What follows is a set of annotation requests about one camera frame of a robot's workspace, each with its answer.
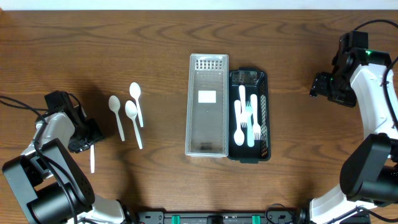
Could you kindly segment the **white plastic fork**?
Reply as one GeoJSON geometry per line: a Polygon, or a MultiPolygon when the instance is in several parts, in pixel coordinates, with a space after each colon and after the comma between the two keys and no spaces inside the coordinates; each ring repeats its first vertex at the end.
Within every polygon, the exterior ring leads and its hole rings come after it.
{"type": "Polygon", "coordinates": [[[256,94],[252,94],[250,96],[251,106],[252,106],[252,116],[253,116],[253,125],[252,130],[254,133],[254,139],[256,141],[261,140],[261,127],[258,123],[258,99],[256,94]]]}
{"type": "Polygon", "coordinates": [[[247,127],[247,116],[246,116],[246,89],[244,85],[240,85],[239,88],[239,98],[241,102],[241,126],[243,128],[247,127]]]}

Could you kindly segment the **light blue plastic fork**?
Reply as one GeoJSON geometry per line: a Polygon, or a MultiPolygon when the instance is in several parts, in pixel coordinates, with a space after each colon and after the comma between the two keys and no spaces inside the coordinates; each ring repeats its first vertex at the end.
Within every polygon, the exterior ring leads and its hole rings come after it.
{"type": "Polygon", "coordinates": [[[248,147],[254,147],[254,133],[252,129],[252,107],[249,101],[246,102],[247,115],[247,144],[248,147]]]}

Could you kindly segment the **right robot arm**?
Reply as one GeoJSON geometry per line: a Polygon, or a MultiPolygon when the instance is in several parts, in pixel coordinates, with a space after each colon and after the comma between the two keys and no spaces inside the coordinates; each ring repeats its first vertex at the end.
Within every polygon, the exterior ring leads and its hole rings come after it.
{"type": "Polygon", "coordinates": [[[340,37],[332,72],[320,72],[310,96],[359,106],[364,140],[344,162],[336,187],[310,201],[308,223],[354,223],[360,212],[397,203],[397,96],[392,60],[368,48],[368,33],[340,37]]]}

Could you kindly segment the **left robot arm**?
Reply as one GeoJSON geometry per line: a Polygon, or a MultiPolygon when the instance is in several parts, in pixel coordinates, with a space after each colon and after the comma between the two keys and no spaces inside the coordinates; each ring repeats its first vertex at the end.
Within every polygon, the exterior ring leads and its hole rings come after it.
{"type": "Polygon", "coordinates": [[[45,96],[46,109],[33,108],[2,96],[1,103],[37,115],[36,132],[20,156],[2,167],[15,198],[29,223],[136,223],[120,200],[96,195],[72,158],[94,147],[104,134],[87,119],[80,101],[71,93],[45,96]]]}

